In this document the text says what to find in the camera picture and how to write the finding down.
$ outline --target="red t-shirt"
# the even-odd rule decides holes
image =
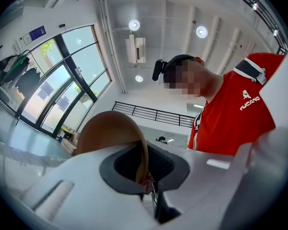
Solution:
[[[265,68],[269,80],[284,56],[255,53],[247,58]],[[261,134],[275,128],[270,112],[259,95],[263,87],[261,84],[234,71],[223,78],[220,90],[202,111],[195,148],[193,141],[196,131],[193,123],[188,144],[190,149],[235,155],[240,145],[254,142]]]

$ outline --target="ear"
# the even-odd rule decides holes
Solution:
[[[199,62],[203,67],[205,66],[205,62],[201,58],[195,57],[194,60]]]

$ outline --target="metal railing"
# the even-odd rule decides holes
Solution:
[[[265,8],[265,6],[261,3],[260,0],[242,0],[242,1],[247,3],[250,7],[253,7],[254,3],[258,3],[255,12],[266,24],[266,26],[270,29],[272,34],[274,33],[275,30],[278,30],[278,34],[275,36],[279,47],[277,54],[285,55],[288,52],[288,45],[287,45],[288,42],[286,42],[284,34],[278,27],[276,21],[274,20],[274,17]]]
[[[123,102],[115,102],[112,110],[135,117],[141,117],[152,121],[184,126],[188,128],[192,127],[192,122],[194,120],[194,117],[192,116],[165,112],[148,107],[131,105]]]

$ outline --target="man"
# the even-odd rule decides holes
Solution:
[[[188,148],[235,155],[240,145],[254,142],[261,134],[274,129],[275,124],[259,91],[283,58],[276,54],[255,53],[239,64],[259,69],[265,74],[264,81],[241,73],[239,65],[235,71],[216,75],[204,67],[200,58],[187,55],[177,56],[161,68],[164,83],[169,88],[206,99],[200,119],[193,123]]]

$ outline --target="air conditioner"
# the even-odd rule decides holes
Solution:
[[[128,62],[145,63],[146,61],[146,44],[144,37],[134,38],[134,34],[125,39]]]

